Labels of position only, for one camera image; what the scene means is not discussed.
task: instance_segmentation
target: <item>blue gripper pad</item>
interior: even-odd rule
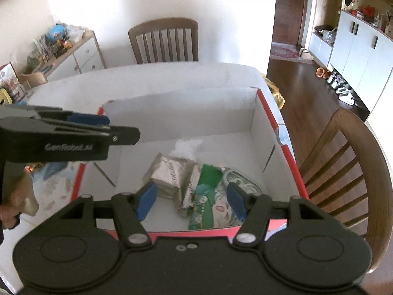
[[[243,196],[241,196],[236,191],[236,189],[231,185],[231,183],[228,184],[228,187],[226,189],[226,197],[232,210],[234,210],[236,217],[239,220],[244,221],[247,218],[247,210],[244,207]]]
[[[74,113],[67,118],[68,122],[88,125],[109,125],[109,118],[105,115]]]
[[[157,185],[153,183],[141,196],[139,196],[138,208],[135,210],[138,220],[143,221],[146,218],[156,198]]]

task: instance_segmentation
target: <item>box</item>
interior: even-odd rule
[[[254,87],[226,87],[171,91],[110,101],[99,111],[112,125],[134,126],[141,132],[134,146],[114,146],[106,161],[81,165],[72,199],[90,194],[110,200],[122,192],[136,192],[157,153],[170,153],[181,138],[202,140],[202,163],[228,166],[263,183],[274,201],[289,201],[307,193],[288,145],[279,140],[279,126],[262,91]],[[171,236],[229,236],[239,227],[187,231],[188,218],[174,210],[172,200],[158,197],[142,224],[151,233]],[[275,229],[285,221],[271,221]],[[97,220],[114,230],[112,220]]]

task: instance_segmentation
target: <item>orange slipper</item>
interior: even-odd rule
[[[327,80],[329,78],[329,76],[331,76],[332,73],[330,71],[326,71],[326,73],[322,76],[325,80]]]
[[[323,75],[326,73],[324,68],[317,68],[317,73],[315,74],[317,77],[323,77]]]

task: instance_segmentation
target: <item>yellow plastic bag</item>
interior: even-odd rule
[[[275,84],[271,80],[269,80],[265,74],[262,74],[262,77],[268,85],[270,92],[272,92],[272,96],[276,101],[278,108],[281,110],[284,106],[285,99],[282,97],[280,91],[278,90],[278,87],[275,86]]]

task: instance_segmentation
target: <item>cabinet handle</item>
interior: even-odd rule
[[[375,42],[374,42],[374,46],[373,46],[374,50],[377,47],[377,43],[378,43],[378,36],[375,37]]]

